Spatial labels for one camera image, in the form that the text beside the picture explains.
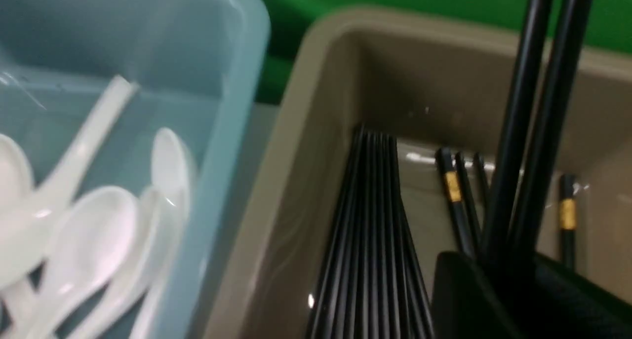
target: white plastic spoon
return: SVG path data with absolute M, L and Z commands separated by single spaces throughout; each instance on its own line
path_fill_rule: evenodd
M 20 280 L 41 263 L 56 220 L 72 201 L 106 135 L 137 89 L 136 84 L 115 77 L 40 188 L 2 212 L 0 289 Z
M 172 238 L 174 207 L 153 187 L 140 197 L 136 242 L 97 307 L 68 339 L 96 339 L 138 301 L 162 267 Z
M 152 150 L 152 184 L 176 206 L 178 212 L 174 220 L 174 236 L 163 267 L 145 295 L 129 339 L 149 338 L 153 330 L 156 310 L 167 287 L 180 240 L 187 226 L 196 180 L 196 161 L 187 145 L 171 129 L 161 128 L 156 133 Z
M 13 139 L 4 134 L 0 134 L 0 180 L 0 212 L 33 191 L 33 170 L 27 156 Z M 37 301 L 28 278 L 2 289 L 0 297 L 14 323 L 24 321 Z
M 14 339 L 41 339 L 105 285 L 135 241 L 138 200 L 107 186 L 83 196 L 60 220 L 36 308 L 13 327 Z

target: beige plastic container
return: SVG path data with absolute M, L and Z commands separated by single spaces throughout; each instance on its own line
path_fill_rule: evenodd
M 300 49 L 221 291 L 208 299 L 212 316 L 196 333 L 302 337 L 361 122 L 398 137 L 402 198 L 432 292 L 437 254 L 455 249 L 433 152 L 448 145 L 493 159 L 517 42 L 496 29 L 374 8 L 318 22 Z M 627 301 L 631 98 L 632 60 L 585 49 L 557 163 L 579 175 L 578 271 Z M 557 258 L 557 180 L 549 199 L 539 251 Z

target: chopstick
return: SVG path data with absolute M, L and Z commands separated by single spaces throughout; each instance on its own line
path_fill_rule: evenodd
M 404 208 L 401 205 L 401 191 L 399 184 L 399 163 L 397 161 L 397 139 L 389 137 L 389 156 L 391 159 L 391 175 L 393 178 L 392 205 L 393 227 L 395 230 L 395 255 L 397 256 L 397 283 L 399 283 L 399 314 L 401 317 L 402 336 L 408 338 L 411 336 L 410 325 L 410 305 L 409 305 L 409 283 L 406 276 L 407 260 L 406 245 L 404 243 L 405 234 L 402 226 L 402 215 Z
M 529 0 L 524 17 L 480 242 L 479 263 L 492 281 L 506 246 L 552 2 Z
M 348 220 L 347 222 L 349 222 L 349 229 L 348 232 L 346 234 L 346 238 L 344 240 L 343 243 L 343 260 L 342 260 L 342 267 L 341 267 L 341 274 L 339 277 L 339 284 L 338 287 L 336 288 L 336 285 L 334 285 L 334 293 L 332 294 L 333 296 L 336 295 L 336 290 L 338 290 L 338 300 L 336 301 L 331 301 L 332 305 L 335 303 L 336 305 L 336 312 L 334 315 L 332 315 L 332 312 L 329 313 L 328 318 L 332 318 L 335 317 L 333 324 L 335 325 L 335 330 L 334 330 L 334 337 L 339 338 L 339 339 L 343 339 L 345 338 L 345 325 L 347 324 L 348 321 L 352 321 L 351 317 L 349 316 L 350 313 L 348 311 L 348 296 L 349 294 L 353 294 L 355 292 L 355 288 L 351 287 L 350 284 L 350 276 L 352 274 L 350 274 L 351 272 L 351 258 L 352 258 L 352 251 L 354 248 L 354 235 L 356 233 L 356 228 L 357 228 L 357 219 L 355 217 L 355 213 L 356 213 L 356 196 L 357 191 L 354 191 L 352 193 L 352 198 L 350 199 L 350 211 L 348 213 Z
M 487 181 L 487 173 L 485 172 L 485 159 L 479 152 L 474 154 L 472 160 L 472 166 L 476 170 L 476 176 L 478 177 L 478 187 L 483 199 L 483 206 L 487 209 L 487 202 L 489 202 L 489 182 Z
M 326 301 L 331 299 L 330 296 L 330 282 L 334 277 L 334 269 L 337 267 L 337 263 L 340 259 L 340 248 L 341 242 L 340 238 L 345 237 L 346 228 L 348 225 L 348 218 L 345 219 L 345 215 L 349 211 L 347 204 L 348 199 L 352 196 L 352 191 L 354 190 L 354 185 L 357 178 L 357 169 L 359 164 L 359 146 L 364 138 L 364 128 L 361 127 L 356 131 L 354 135 L 354 139 L 352 141 L 352 147 L 350 150 L 350 155 L 347 161 L 347 166 L 345 170 L 345 175 L 343 178 L 343 185 L 341 187 L 339 202 L 336 206 L 336 214 L 334 216 L 334 224 L 332 225 L 333 232 L 330 236 L 329 246 L 327 247 L 327 255 L 326 260 L 323 263 L 324 269 L 321 271 L 321 277 L 318 281 L 318 286 L 316 288 L 316 296 L 315 296 L 315 307 L 313 309 L 312 315 L 310 317 L 309 323 L 309 337 L 310 338 L 319 338 L 318 330 L 321 322 L 321 318 L 323 317 L 323 312 L 327 309 L 327 305 L 325 305 Z
M 510 281 L 514 295 L 519 294 L 521 282 L 532 268 L 591 3 L 592 0 L 562 2 L 508 241 L 506 266 L 517 280 Z
M 357 130 L 316 289 L 311 338 L 433 336 L 394 137 Z
M 476 203 L 474 202 L 472 186 L 470 186 L 468 170 L 465 168 L 465 158 L 463 157 L 462 152 L 457 152 L 454 155 L 454 162 L 456 164 L 456 174 L 458 176 L 461 193 L 463 195 L 463 203 L 465 203 L 465 211 L 467 211 L 468 215 L 468 225 L 470 226 L 470 233 L 472 234 L 472 244 L 474 245 L 474 249 L 478 250 L 478 242 L 480 241 L 480 224 L 478 223 Z
M 575 271 L 575 228 L 577 216 L 574 196 L 575 175 L 559 178 L 559 228 L 562 264 Z
M 387 259 L 386 244 L 386 205 L 384 204 L 384 191 L 385 182 L 384 179 L 384 159 L 382 158 L 382 151 L 384 148 L 384 135 L 379 134 L 377 139 L 377 168 L 376 178 L 377 182 L 377 234 L 378 234 L 378 252 L 377 257 L 379 259 L 379 308 L 380 308 L 380 320 L 381 320 L 381 332 L 380 338 L 388 339 L 391 337 L 391 311 L 389 307 L 389 260 Z
M 454 237 L 463 252 L 472 259 L 476 259 L 476 248 L 472 240 L 472 233 L 468 226 L 465 208 L 463 208 L 463 197 L 459 188 L 458 177 L 452 166 L 452 154 L 449 148 L 439 148 L 435 154 L 436 166 L 441 177 L 441 184 L 445 191 L 447 207 L 452 220 Z
M 431 305 L 422 276 L 422 269 L 417 259 L 417 251 L 413 242 L 413 235 L 408 226 L 408 219 L 402 200 L 399 200 L 401 207 L 400 224 L 404 233 L 404 248 L 406 254 L 406 278 L 408 279 L 408 298 L 411 309 L 411 326 L 413 333 L 420 339 L 434 338 L 434 324 L 431 315 Z
M 361 237 L 361 258 L 362 258 L 362 277 L 361 277 L 361 292 L 362 292 L 362 297 L 361 297 L 361 301 L 360 301 L 360 312 L 361 312 L 361 321 L 359 324 L 359 331 L 360 331 L 360 336 L 362 337 L 362 339 L 369 339 L 369 338 L 374 338 L 375 337 L 375 333 L 377 332 L 370 332 L 369 328 L 373 328 L 373 326 L 369 325 L 369 312 L 371 310 L 370 307 L 370 294 L 372 294 L 372 289 L 371 289 L 371 278 L 370 276 L 372 276 L 373 274 L 373 267 L 371 266 L 372 262 L 370 262 L 369 260 L 369 250 L 371 249 L 370 247 L 370 235 L 372 234 L 370 232 L 370 225 L 372 224 L 371 219 L 370 219 L 370 204 L 371 203 L 371 193 L 370 193 L 370 186 L 371 186 L 371 172 L 372 172 L 372 163 L 373 163 L 373 155 L 371 154 L 370 150 L 371 150 L 371 143 L 372 141 L 372 134 L 368 134 L 368 136 L 365 138 L 365 145 L 364 145 L 364 150 L 363 150 L 363 159 L 364 159 L 364 163 L 363 163 L 363 175 L 364 175 L 364 179 L 362 180 L 362 185 L 363 185 L 363 197 L 364 197 L 364 203 L 361 204 L 361 208 L 363 210 L 362 213 L 362 218 L 363 218 L 363 222 L 362 223 L 362 237 Z
M 379 300 L 379 269 L 378 269 L 378 241 L 377 241 L 377 229 L 378 229 L 378 220 L 377 220 L 377 177 L 375 174 L 377 173 L 377 157 L 375 154 L 375 149 L 377 148 L 377 136 L 375 134 L 371 134 L 371 140 L 368 148 L 368 152 L 371 160 L 371 169 L 370 169 L 370 261 L 371 261 L 371 294 L 370 294 L 370 337 L 371 338 L 379 338 L 380 337 L 380 300 Z
M 393 159 L 391 157 L 391 139 L 392 137 L 384 135 L 384 144 L 382 146 L 382 159 L 384 160 L 384 193 L 383 198 L 385 200 L 384 213 L 386 215 L 386 243 L 387 243 L 387 265 L 388 265 L 388 281 L 389 281 L 389 312 L 391 315 L 391 337 L 401 338 L 402 328 L 408 330 L 408 326 L 402 327 L 401 319 L 404 318 L 401 310 L 402 307 L 399 303 L 400 299 L 406 296 L 402 296 L 402 283 L 400 282 L 401 276 L 398 276 L 399 267 L 397 266 L 398 257 L 401 255 L 399 251 L 400 237 L 395 236 L 395 221 L 399 215 L 399 204 L 393 197 L 395 195 L 395 176 L 393 175 Z

